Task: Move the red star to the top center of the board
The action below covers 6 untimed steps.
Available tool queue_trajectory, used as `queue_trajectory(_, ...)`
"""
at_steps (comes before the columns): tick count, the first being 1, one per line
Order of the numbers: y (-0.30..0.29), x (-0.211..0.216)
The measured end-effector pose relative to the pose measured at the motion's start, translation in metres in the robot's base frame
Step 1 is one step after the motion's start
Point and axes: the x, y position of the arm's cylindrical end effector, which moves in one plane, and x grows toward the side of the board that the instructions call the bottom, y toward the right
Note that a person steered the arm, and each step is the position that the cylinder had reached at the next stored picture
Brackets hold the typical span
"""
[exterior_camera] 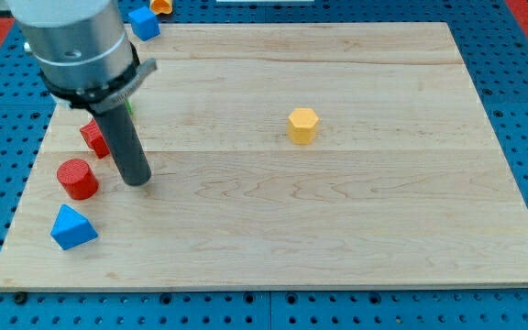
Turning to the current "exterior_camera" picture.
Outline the black mounting clamp ring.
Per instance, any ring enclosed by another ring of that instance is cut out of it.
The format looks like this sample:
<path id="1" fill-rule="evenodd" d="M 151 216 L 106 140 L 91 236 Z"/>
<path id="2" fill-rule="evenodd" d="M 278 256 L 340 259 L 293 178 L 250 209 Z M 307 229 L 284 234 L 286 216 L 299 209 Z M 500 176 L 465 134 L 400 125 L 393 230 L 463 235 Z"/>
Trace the black mounting clamp ring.
<path id="1" fill-rule="evenodd" d="M 67 109 L 84 109 L 102 114 L 119 105 L 125 105 L 131 96 L 153 72 L 158 69 L 156 59 L 139 61 L 137 50 L 130 42 L 133 61 L 127 69 L 112 81 L 91 88 L 64 88 L 53 83 L 40 70 L 41 79 L 54 100 Z"/>

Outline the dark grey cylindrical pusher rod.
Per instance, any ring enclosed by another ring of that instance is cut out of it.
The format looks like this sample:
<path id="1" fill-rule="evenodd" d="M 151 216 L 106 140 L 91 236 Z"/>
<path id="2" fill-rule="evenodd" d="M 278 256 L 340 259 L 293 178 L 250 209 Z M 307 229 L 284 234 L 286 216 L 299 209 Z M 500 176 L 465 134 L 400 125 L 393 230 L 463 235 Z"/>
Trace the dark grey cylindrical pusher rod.
<path id="1" fill-rule="evenodd" d="M 124 183 L 146 183 L 151 170 L 127 106 L 121 104 L 101 114 L 93 113 L 93 118 Z"/>

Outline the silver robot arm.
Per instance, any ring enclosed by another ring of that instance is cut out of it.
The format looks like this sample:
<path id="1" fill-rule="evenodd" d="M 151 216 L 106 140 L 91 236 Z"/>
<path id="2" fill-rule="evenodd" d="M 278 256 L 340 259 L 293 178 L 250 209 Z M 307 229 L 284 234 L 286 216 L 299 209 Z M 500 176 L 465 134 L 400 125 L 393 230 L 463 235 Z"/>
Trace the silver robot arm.
<path id="1" fill-rule="evenodd" d="M 151 169 L 127 99 L 155 70 L 141 61 L 113 0 L 7 0 L 52 96 L 87 111 L 125 184 L 140 186 Z"/>

